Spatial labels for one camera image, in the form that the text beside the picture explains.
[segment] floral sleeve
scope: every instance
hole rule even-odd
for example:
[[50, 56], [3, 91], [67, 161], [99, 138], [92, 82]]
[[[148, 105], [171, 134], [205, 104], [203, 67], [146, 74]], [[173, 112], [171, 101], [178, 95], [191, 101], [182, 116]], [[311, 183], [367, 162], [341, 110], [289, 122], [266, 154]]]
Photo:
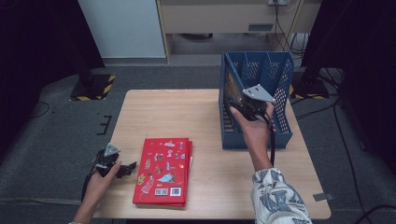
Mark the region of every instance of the floral sleeve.
[[254, 173], [251, 201], [256, 223], [312, 223], [298, 192], [285, 181], [277, 168]]

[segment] power outlet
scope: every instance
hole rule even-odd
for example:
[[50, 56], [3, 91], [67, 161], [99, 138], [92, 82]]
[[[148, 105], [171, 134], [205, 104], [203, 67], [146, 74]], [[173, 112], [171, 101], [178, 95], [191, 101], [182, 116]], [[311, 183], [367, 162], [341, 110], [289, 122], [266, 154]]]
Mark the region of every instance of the power outlet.
[[268, 5], [274, 6], [275, 4], [279, 6], [286, 6], [290, 4], [290, 0], [268, 0]]

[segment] red book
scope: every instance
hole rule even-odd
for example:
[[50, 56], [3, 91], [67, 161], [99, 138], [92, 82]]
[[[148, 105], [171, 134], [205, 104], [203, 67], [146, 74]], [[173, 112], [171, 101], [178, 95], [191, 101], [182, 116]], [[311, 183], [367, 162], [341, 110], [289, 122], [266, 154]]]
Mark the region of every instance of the red book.
[[147, 138], [133, 203], [185, 206], [191, 165], [189, 138]]

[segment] electrical cable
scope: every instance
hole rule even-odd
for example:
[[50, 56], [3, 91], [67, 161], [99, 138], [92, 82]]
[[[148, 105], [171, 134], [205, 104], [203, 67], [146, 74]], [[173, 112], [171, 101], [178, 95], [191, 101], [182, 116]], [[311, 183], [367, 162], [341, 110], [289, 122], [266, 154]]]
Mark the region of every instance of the electrical cable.
[[[285, 44], [288, 46], [289, 49], [291, 49], [291, 46], [289, 44], [288, 38], [286, 37], [285, 33], [283, 32], [283, 29], [282, 29], [282, 26], [280, 25], [280, 22], [279, 22], [279, 18], [278, 18], [278, 15], [279, 15], [279, 3], [277, 2], [277, 0], [274, 0], [274, 5], [275, 5], [275, 13], [276, 13], [275, 38], [276, 38], [277, 43], [280, 45], [280, 47], [282, 47], [283, 51], [285, 51], [284, 45], [282, 45], [280, 43], [280, 40], [277, 38], [277, 34], [276, 34], [276, 31], [277, 31], [276, 27], [277, 26], [279, 26], [280, 32], [283, 35], [283, 37], [285, 38]], [[291, 24], [294, 23], [294, 21], [296, 19], [296, 15], [297, 15], [297, 13], [294, 14], [294, 17], [293, 17], [293, 20], [292, 20]]]
[[294, 41], [298, 44], [297, 40], [296, 40], [297, 34], [293, 35], [293, 38], [291, 40], [290, 43], [290, 51], [291, 53], [293, 53], [294, 55], [299, 55], [299, 56], [303, 56], [304, 55], [304, 46], [301, 49], [295, 49], [294, 48]]
[[98, 162], [99, 155], [100, 155], [100, 150], [96, 153], [95, 158], [92, 161], [90, 172], [85, 176], [85, 180], [81, 192], [81, 202], [84, 199], [85, 192], [87, 191], [88, 183], [90, 183], [92, 175], [97, 172], [95, 168], [95, 164]]
[[306, 39], [306, 34], [304, 34], [303, 46], [301, 47], [301, 54], [302, 54], [302, 55], [305, 54], [305, 49], [304, 49], [304, 46], [305, 46], [305, 39]]
[[270, 130], [271, 133], [271, 159], [270, 162], [275, 164], [275, 131], [274, 131], [274, 123], [271, 120], [271, 117], [265, 112], [265, 115], [262, 117], [267, 124], [268, 129]]
[[[329, 96], [337, 96], [339, 95], [338, 93], [329, 93]], [[311, 97], [317, 97], [317, 96], [322, 96], [320, 94], [316, 94], [316, 95], [311, 95]], [[307, 99], [312, 99], [312, 98], [303, 98], [303, 99], [299, 99], [297, 101], [294, 101], [293, 103], [290, 103], [291, 105], [295, 105], [297, 103], [300, 103], [301, 101], [307, 100]]]
[[30, 119], [37, 119], [37, 118], [40, 118], [40, 117], [44, 116], [45, 114], [47, 114], [47, 112], [49, 112], [49, 110], [50, 110], [50, 104], [48, 104], [48, 103], [46, 103], [46, 102], [42, 102], [42, 101], [39, 101], [39, 102], [37, 102], [37, 103], [38, 103], [38, 104], [46, 105], [46, 106], [47, 106], [47, 109], [46, 109], [46, 111], [44, 111], [44, 113], [42, 113], [42, 114], [40, 114], [40, 115], [37, 115], [37, 116], [32, 116], [32, 117], [30, 117]]
[[327, 109], [329, 109], [329, 108], [332, 108], [332, 106], [333, 106], [334, 104], [335, 104], [335, 102], [332, 103], [331, 105], [328, 105], [328, 106], [322, 108], [322, 109], [315, 110], [315, 111], [312, 111], [312, 112], [308, 112], [308, 113], [302, 114], [302, 115], [300, 115], [300, 116], [296, 116], [296, 119], [304, 119], [304, 118], [306, 118], [306, 117], [308, 117], [308, 116], [311, 116], [311, 115], [313, 115], [313, 114], [316, 114], [316, 113], [318, 113], [318, 112], [325, 111], [325, 110], [327, 110]]
[[356, 193], [357, 193], [357, 196], [358, 196], [359, 204], [360, 204], [360, 206], [361, 206], [361, 210], [363, 211], [363, 214], [365, 214], [365, 213], [366, 213], [366, 210], [364, 209], [363, 202], [362, 202], [362, 200], [361, 200], [361, 193], [360, 193], [359, 188], [358, 188], [358, 181], [357, 181], [357, 179], [356, 179], [355, 169], [354, 169], [354, 167], [353, 167], [353, 163], [352, 163], [352, 159], [350, 158], [349, 149], [348, 149], [348, 147], [347, 147], [346, 139], [345, 139], [345, 137], [344, 137], [344, 134], [343, 134], [343, 131], [342, 131], [342, 129], [341, 129], [341, 125], [340, 125], [340, 122], [339, 122], [339, 120], [338, 120], [338, 118], [337, 118], [337, 113], [336, 113], [336, 110], [335, 110], [335, 106], [337, 105], [337, 103], [338, 103], [340, 100], [341, 100], [341, 98], [339, 97], [339, 98], [335, 101], [335, 103], [333, 104], [333, 107], [332, 107], [332, 111], [333, 111], [333, 113], [334, 113], [335, 122], [336, 122], [336, 124], [337, 124], [338, 131], [339, 131], [339, 133], [340, 133], [340, 135], [341, 135], [341, 139], [342, 139], [343, 144], [344, 144], [344, 149], [346, 150], [346, 156], [347, 156], [347, 159], [348, 159], [348, 161], [349, 161], [350, 170], [351, 170], [351, 172], [352, 172], [353, 183], [354, 183], [354, 185], [355, 185], [355, 190], [356, 190]]
[[[338, 72], [341, 73], [341, 75], [344, 75], [344, 72], [343, 72], [343, 71], [340, 71], [339, 69], [337, 69], [337, 70], [338, 70]], [[309, 98], [304, 98], [304, 99], [301, 99], [301, 100], [299, 100], [299, 101], [293, 102], [292, 105], [293, 105], [293, 104], [297, 104], [297, 103], [299, 103], [299, 102], [301, 102], [302, 100], [305, 100], [305, 99], [309, 99]], [[342, 141], [343, 141], [344, 148], [345, 148], [345, 150], [346, 150], [346, 155], [347, 155], [347, 158], [348, 158], [349, 166], [350, 166], [350, 169], [351, 169], [351, 172], [352, 172], [353, 181], [354, 181], [354, 187], [355, 187], [356, 192], [357, 192], [357, 197], [358, 197], [358, 200], [359, 200], [359, 204], [360, 204], [360, 206], [361, 206], [361, 211], [363, 212], [363, 215], [355, 222], [355, 224], [359, 224], [359, 223], [360, 223], [362, 220], [364, 220], [365, 218], [368, 220], [369, 223], [372, 224], [373, 222], [372, 222], [372, 220], [371, 220], [368, 216], [370, 216], [374, 211], [379, 210], [379, 209], [382, 209], [382, 208], [391, 208], [391, 209], [393, 209], [393, 210], [396, 210], [396, 206], [388, 205], [388, 204], [382, 204], [382, 205], [379, 205], [379, 206], [376, 206], [376, 207], [370, 209], [368, 212], [365, 211], [364, 206], [363, 206], [363, 203], [362, 203], [362, 200], [361, 200], [361, 193], [360, 193], [360, 191], [359, 191], [358, 182], [357, 182], [356, 175], [355, 175], [355, 169], [354, 169], [354, 167], [353, 167], [352, 159], [350, 158], [350, 154], [349, 154], [349, 149], [348, 149], [348, 147], [347, 147], [347, 143], [346, 143], [346, 140], [345, 140], [344, 134], [343, 134], [343, 132], [342, 132], [341, 125], [340, 125], [340, 123], [339, 123], [339, 120], [338, 120], [338, 117], [337, 117], [337, 114], [336, 114], [336, 110], [335, 110], [335, 107], [337, 106], [337, 103], [338, 103], [340, 100], [341, 100], [341, 97], [338, 97], [337, 100], [332, 104], [333, 113], [334, 113], [334, 118], [335, 118], [335, 122], [336, 122], [336, 124], [337, 124], [338, 131], [339, 131], [339, 133], [340, 133], [340, 135], [341, 135], [341, 139], [342, 139]], [[299, 116], [299, 119], [306, 118], [306, 117], [309, 116], [309, 115], [318, 113], [318, 112], [323, 111], [323, 110], [326, 110], [326, 109], [328, 109], [328, 108], [329, 108], [329, 107], [327, 106], [327, 107], [325, 107], [325, 108], [323, 108], [323, 109], [320, 109], [320, 110], [317, 110], [317, 111], [313, 111], [313, 112], [309, 112], [309, 113], [307, 113], [307, 114], [301, 115], [301, 116]]]
[[336, 90], [340, 89], [341, 84], [338, 83], [334, 77], [330, 75], [330, 72], [328, 71], [327, 68], [321, 68], [320, 71], [323, 71], [327, 77], [322, 76], [319, 74], [319, 77], [322, 78], [323, 80], [327, 81], [330, 85], [332, 85]]
[[391, 209], [393, 209], [393, 210], [396, 210], [396, 206], [393, 206], [393, 205], [387, 205], [387, 204], [379, 205], [379, 206], [376, 206], [376, 207], [370, 209], [370, 210], [369, 210], [368, 212], [366, 212], [365, 214], [363, 214], [363, 216], [361, 216], [361, 217], [360, 217], [356, 222], [354, 222], [354, 223], [355, 223], [355, 224], [361, 223], [361, 221], [362, 221], [364, 218], [370, 216], [370, 214], [372, 214], [374, 211], [376, 211], [376, 210], [378, 210], [378, 209], [381, 209], [381, 208], [391, 208]]
[[339, 68], [337, 68], [337, 71], [341, 74], [341, 83], [342, 83], [344, 81], [345, 72]]

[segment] barcode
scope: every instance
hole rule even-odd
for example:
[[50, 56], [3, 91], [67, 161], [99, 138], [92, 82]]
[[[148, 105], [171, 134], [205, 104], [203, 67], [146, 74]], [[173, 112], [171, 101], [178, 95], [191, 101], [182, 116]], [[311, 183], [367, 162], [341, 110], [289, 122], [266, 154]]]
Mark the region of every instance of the barcode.
[[156, 196], [166, 196], [168, 195], [168, 189], [155, 189]]
[[171, 196], [180, 196], [181, 188], [171, 188]]

